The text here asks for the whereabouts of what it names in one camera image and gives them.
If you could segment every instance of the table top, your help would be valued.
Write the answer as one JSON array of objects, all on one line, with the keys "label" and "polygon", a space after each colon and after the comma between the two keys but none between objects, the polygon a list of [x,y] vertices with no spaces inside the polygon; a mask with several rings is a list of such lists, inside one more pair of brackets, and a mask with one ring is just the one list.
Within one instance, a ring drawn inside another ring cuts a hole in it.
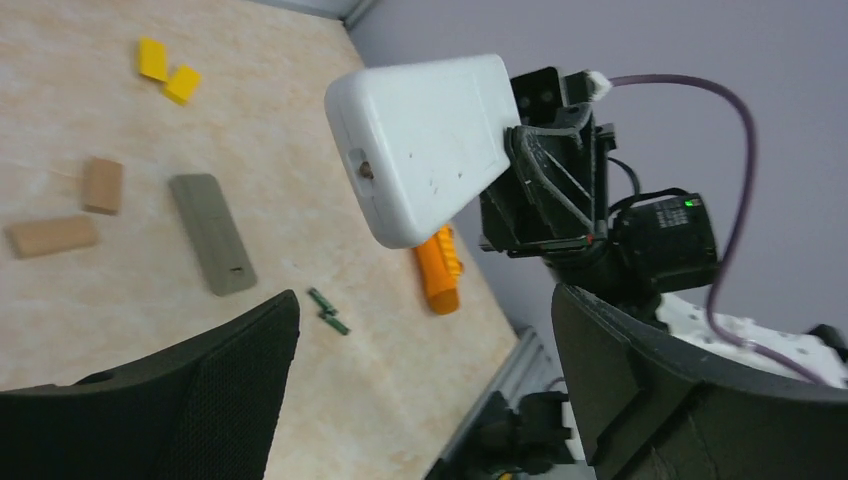
[{"label": "table top", "polygon": [[[203,75],[178,106],[135,74],[136,42]],[[410,251],[371,237],[323,111],[362,68],[340,23],[241,0],[0,0],[0,224],[80,213],[92,156],[125,166],[96,247],[17,260],[0,246],[0,389],[68,385],[301,300],[266,478],[413,478],[515,343],[466,247],[462,308],[429,313]],[[259,283],[215,297],[167,188],[221,183]],[[351,328],[317,318],[321,290]]]}]

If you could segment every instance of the table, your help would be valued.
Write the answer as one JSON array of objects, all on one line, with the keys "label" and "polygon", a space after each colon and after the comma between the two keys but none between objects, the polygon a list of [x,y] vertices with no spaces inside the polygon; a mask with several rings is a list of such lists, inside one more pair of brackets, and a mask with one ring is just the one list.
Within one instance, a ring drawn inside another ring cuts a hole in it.
[{"label": "table", "polygon": [[[135,42],[204,80],[180,107],[135,74]],[[125,165],[100,245],[31,260],[0,246],[0,389],[71,384],[291,288],[303,306],[266,478],[415,478],[515,337],[458,241],[462,308],[428,313],[414,257],[371,237],[323,94],[362,68],[341,24],[241,0],[0,0],[0,224],[80,212],[91,156]],[[166,187],[208,172],[259,277],[205,287]],[[305,295],[318,287],[343,337]]]}]

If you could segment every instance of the orange bottle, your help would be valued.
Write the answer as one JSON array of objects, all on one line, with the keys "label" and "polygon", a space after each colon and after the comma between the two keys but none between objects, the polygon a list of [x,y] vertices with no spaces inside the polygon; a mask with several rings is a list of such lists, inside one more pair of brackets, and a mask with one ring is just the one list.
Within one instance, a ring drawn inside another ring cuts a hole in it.
[{"label": "orange bottle", "polygon": [[453,230],[445,225],[413,250],[430,308],[439,315],[455,312],[459,308],[457,280],[463,267],[453,245]]}]

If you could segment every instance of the small green battery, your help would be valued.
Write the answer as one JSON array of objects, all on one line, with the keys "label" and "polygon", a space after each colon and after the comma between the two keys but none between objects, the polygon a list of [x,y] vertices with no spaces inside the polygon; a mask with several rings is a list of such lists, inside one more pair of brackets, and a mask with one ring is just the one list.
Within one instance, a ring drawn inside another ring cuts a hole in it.
[{"label": "small green battery", "polygon": [[309,296],[312,297],[312,300],[315,300],[315,303],[317,303],[318,306],[320,306],[321,309],[324,310],[324,313],[326,313],[327,315],[335,316],[339,313],[339,311],[336,310],[336,307],[334,307],[332,303],[327,301],[327,299],[324,298],[324,295],[321,295],[321,292],[319,292],[314,287],[307,290],[306,293],[308,293]]},{"label": "small green battery", "polygon": [[347,335],[348,333],[350,333],[350,329],[347,328],[347,325],[345,325],[338,318],[330,315],[329,313],[322,312],[319,313],[318,316],[321,317],[321,320],[324,320],[327,325],[333,327],[337,332],[341,333],[342,335]]}]

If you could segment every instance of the yellow sticky note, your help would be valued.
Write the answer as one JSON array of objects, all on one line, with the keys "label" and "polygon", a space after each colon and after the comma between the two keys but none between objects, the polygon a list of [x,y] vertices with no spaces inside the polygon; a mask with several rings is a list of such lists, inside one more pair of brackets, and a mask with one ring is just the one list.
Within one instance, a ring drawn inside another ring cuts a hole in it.
[{"label": "yellow sticky note", "polygon": [[138,73],[165,82],[168,80],[168,62],[165,44],[149,37],[138,41]]},{"label": "yellow sticky note", "polygon": [[185,105],[194,94],[194,90],[200,84],[202,78],[203,76],[192,70],[191,67],[182,65],[168,80],[162,93],[175,103]]}]

